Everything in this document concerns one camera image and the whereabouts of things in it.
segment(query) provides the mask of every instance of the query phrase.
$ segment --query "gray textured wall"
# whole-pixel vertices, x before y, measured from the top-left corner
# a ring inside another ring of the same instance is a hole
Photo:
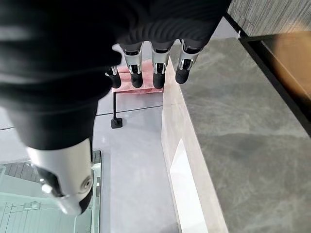
[[[311,0],[233,0],[228,13],[249,36],[311,31]]]

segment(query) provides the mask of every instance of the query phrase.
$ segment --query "gray marble countertop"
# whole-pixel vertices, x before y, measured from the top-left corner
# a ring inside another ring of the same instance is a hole
[[[180,88],[229,232],[310,233],[311,140],[239,41],[211,40]]]

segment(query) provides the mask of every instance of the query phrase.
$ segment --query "black fingertip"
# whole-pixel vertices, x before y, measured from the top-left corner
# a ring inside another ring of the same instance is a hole
[[[165,74],[154,73],[154,87],[156,89],[161,89],[164,87],[164,83],[165,83]]]
[[[186,69],[178,69],[176,71],[176,82],[178,82],[179,84],[184,84],[189,77],[189,70]]]
[[[140,74],[131,74],[131,80],[133,87],[140,88],[142,86],[142,73]]]

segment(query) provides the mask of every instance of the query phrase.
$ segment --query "black stand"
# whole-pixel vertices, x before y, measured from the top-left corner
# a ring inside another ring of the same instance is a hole
[[[123,126],[122,118],[117,118],[116,114],[116,92],[113,93],[113,119],[111,119],[111,128],[117,129]]]

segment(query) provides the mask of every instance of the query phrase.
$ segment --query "grout line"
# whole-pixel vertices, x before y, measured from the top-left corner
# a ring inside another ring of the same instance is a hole
[[[14,128],[14,127],[3,128],[3,129],[0,129],[0,131],[1,130],[9,130],[9,129],[12,129],[12,128]]]
[[[163,105],[157,105],[157,106],[152,106],[152,107],[130,109],[130,110],[119,111],[119,112],[116,112],[116,113],[126,113],[126,112],[138,111],[138,110],[144,110],[144,109],[150,109],[150,108],[158,108],[158,107],[162,107],[162,106],[163,106]],[[113,113],[98,114],[98,115],[96,115],[96,117],[105,116],[105,115],[109,115],[109,114],[113,114]],[[9,130],[9,129],[13,129],[13,128],[14,128],[14,127],[3,128],[3,129],[0,129],[0,131],[1,131],[1,130]]]
[[[116,113],[126,113],[126,112],[131,112],[131,111],[138,111],[138,110],[144,110],[144,109],[150,109],[150,108],[158,108],[158,107],[163,107],[163,105],[157,105],[157,106],[152,106],[152,107],[145,107],[145,108],[137,108],[137,109],[130,109],[130,110],[124,110],[124,111],[119,111]],[[104,114],[98,114],[96,115],[98,116],[105,116],[105,115],[109,115],[109,114],[113,114],[113,113],[104,113]]]

